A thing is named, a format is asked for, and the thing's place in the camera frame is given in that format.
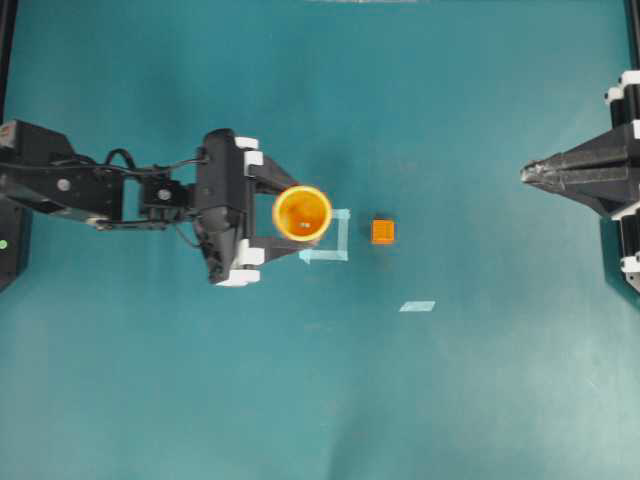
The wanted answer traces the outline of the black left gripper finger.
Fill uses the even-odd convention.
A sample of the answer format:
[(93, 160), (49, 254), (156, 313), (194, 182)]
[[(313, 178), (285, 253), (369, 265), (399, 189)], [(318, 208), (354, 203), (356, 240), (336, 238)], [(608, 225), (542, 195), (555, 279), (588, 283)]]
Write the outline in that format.
[(265, 155), (245, 157), (245, 175), (253, 182), (256, 193), (281, 193), (300, 185), (272, 158)]
[(295, 241), (278, 237), (252, 237), (249, 239), (251, 248), (259, 248), (264, 251), (264, 262), (296, 254), (302, 250), (312, 249), (316, 241)]

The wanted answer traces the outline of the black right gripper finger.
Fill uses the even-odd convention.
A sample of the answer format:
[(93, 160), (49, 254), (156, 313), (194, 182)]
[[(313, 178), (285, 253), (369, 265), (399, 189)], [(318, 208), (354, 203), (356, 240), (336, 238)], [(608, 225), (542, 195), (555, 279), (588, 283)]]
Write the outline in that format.
[(620, 169), (630, 161), (629, 125), (622, 125), (569, 151), (526, 164), (520, 171), (524, 184), (565, 186), (613, 177), (625, 178)]
[(600, 216), (612, 216), (631, 204), (631, 176), (625, 167), (588, 170), (523, 168), (524, 184), (583, 204)]

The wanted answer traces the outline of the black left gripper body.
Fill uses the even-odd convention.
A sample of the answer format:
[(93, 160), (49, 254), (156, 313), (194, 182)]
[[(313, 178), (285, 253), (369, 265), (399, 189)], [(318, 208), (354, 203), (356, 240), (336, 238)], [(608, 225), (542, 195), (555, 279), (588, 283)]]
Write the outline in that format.
[(196, 168), (192, 226), (209, 282), (245, 287), (260, 279), (246, 261), (252, 257), (247, 222), (251, 214), (250, 182), (264, 166), (259, 142), (218, 129), (204, 139)]

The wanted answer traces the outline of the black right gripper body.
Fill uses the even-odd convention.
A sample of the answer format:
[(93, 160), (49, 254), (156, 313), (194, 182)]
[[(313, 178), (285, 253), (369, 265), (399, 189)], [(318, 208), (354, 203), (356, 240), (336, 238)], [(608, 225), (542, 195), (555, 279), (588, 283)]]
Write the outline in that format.
[(628, 157), (622, 161), (628, 178), (622, 199), (610, 214), (617, 223), (619, 266), (628, 285), (639, 291), (639, 71), (624, 71), (605, 94), (612, 129)]

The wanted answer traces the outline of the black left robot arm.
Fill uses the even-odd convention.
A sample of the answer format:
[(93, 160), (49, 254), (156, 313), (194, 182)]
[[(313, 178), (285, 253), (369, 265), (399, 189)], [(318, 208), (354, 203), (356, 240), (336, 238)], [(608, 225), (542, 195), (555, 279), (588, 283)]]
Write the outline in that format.
[(139, 167), (122, 148), (103, 162), (76, 153), (67, 137), (23, 121), (1, 127), (1, 285), (26, 269), (32, 213), (97, 231), (163, 231), (189, 223), (210, 283), (243, 287), (266, 262), (319, 241), (331, 222), (323, 192), (294, 180), (230, 129), (208, 133), (195, 158), (195, 181), (181, 168)]

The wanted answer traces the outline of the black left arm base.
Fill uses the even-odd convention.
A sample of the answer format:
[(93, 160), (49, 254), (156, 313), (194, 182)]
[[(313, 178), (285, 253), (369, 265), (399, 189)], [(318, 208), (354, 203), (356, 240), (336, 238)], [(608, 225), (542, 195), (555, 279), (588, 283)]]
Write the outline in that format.
[(30, 210), (1, 199), (1, 291), (27, 268), (33, 215)]

